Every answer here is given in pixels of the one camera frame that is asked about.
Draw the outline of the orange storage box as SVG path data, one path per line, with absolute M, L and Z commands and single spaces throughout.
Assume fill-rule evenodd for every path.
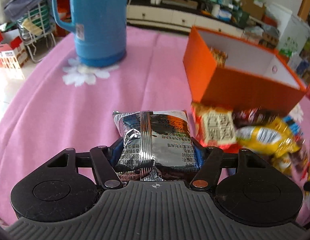
M 218 67 L 210 48 L 228 54 Z M 231 109 L 261 107 L 287 115 L 306 87 L 276 50 L 193 26 L 183 59 L 192 101 Z

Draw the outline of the red white label snack bag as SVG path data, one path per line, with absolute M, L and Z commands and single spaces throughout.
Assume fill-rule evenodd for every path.
M 225 150 L 236 144 L 230 109 L 192 102 L 191 110 L 195 122 L 195 138 L 203 147 L 215 146 Z

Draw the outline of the white TV cabinet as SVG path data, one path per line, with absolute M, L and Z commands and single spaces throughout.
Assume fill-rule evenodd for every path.
M 128 0 L 127 23 L 189 33 L 193 25 L 241 37 L 244 27 L 212 16 L 209 0 Z

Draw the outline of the white refrigerator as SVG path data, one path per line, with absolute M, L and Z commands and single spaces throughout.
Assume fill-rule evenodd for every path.
M 301 18 L 295 16 L 290 9 L 277 3 L 271 3 L 267 6 L 267 12 L 270 12 L 277 21 L 279 30 L 278 51 L 285 53 L 300 53 L 310 38 L 310 27 Z

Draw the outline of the blue thermos jug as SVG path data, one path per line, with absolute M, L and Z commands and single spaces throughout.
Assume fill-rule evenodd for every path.
M 70 0 L 71 22 L 58 15 L 52 0 L 56 24 L 73 33 L 79 61 L 90 67 L 106 67 L 126 55 L 127 0 Z

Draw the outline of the orange cookie packet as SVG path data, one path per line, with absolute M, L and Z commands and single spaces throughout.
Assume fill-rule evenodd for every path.
M 228 54 L 213 47 L 210 48 L 210 52 L 216 61 L 216 65 L 218 67 L 224 67 L 226 59 L 228 58 Z

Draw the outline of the silver foil snack packet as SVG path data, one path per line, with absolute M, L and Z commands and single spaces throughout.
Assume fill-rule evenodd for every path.
M 201 162 L 190 134 L 186 111 L 140 111 L 112 114 L 123 139 L 114 170 L 120 180 L 191 180 Z

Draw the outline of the yellow snack bag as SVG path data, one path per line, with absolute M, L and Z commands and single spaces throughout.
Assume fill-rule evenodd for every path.
M 235 136 L 237 143 L 243 148 L 277 158 L 296 153 L 302 148 L 288 124 L 281 118 L 275 118 L 265 126 L 244 126 L 236 130 Z

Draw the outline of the pink floral tablecloth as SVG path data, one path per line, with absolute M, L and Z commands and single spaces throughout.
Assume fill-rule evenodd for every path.
M 189 37 L 128 27 L 126 55 L 105 68 L 78 71 L 73 35 L 65 37 L 35 68 L 0 123 L 0 218 L 17 220 L 12 188 L 66 148 L 88 152 L 110 146 L 120 134 L 112 114 L 186 111 L 195 133 L 192 97 L 183 63 Z M 310 100 L 296 121 L 310 146 Z

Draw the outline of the dark brown chocolate snack bag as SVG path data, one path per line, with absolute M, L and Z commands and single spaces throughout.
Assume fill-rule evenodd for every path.
M 279 117 L 279 113 L 263 108 L 236 110 L 232 113 L 233 123 L 237 128 L 244 126 L 264 126 Z

